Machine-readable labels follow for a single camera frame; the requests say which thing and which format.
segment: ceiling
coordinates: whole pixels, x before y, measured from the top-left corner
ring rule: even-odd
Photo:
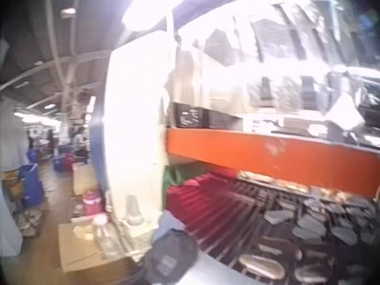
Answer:
[[[0,83],[2,95],[30,105],[48,96],[63,92],[49,43],[48,21],[44,0],[6,0],[1,9],[1,37],[9,44]],[[73,7],[73,0],[54,0],[52,4],[53,29],[57,56],[64,77],[70,62],[77,62],[73,87],[79,89],[79,98],[88,100],[96,82],[104,75],[108,51],[115,47],[124,30],[122,16],[130,0],[79,0],[75,18],[61,18],[60,11]],[[28,76],[9,84],[20,74]],[[61,107],[61,97],[55,96],[33,109],[46,112],[44,106],[54,103]]]

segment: orange metal beam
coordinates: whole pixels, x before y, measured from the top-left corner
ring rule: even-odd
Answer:
[[[210,129],[168,129],[167,152],[293,181],[374,197],[375,153],[344,145]]]

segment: plastic bottle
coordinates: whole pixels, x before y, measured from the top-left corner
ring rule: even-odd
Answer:
[[[95,216],[94,237],[103,253],[110,259],[119,259],[125,256],[125,251],[120,243],[118,232],[115,227],[108,223],[105,214]]]

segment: dark bag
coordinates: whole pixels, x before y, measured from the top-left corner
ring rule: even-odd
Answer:
[[[151,283],[176,283],[197,258],[197,243],[186,232],[172,229],[156,240],[145,255],[145,279]]]

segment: red bin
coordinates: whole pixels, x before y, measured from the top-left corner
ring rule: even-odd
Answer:
[[[62,168],[64,171],[72,171],[72,164],[75,162],[75,155],[72,153],[65,153],[62,160]]]

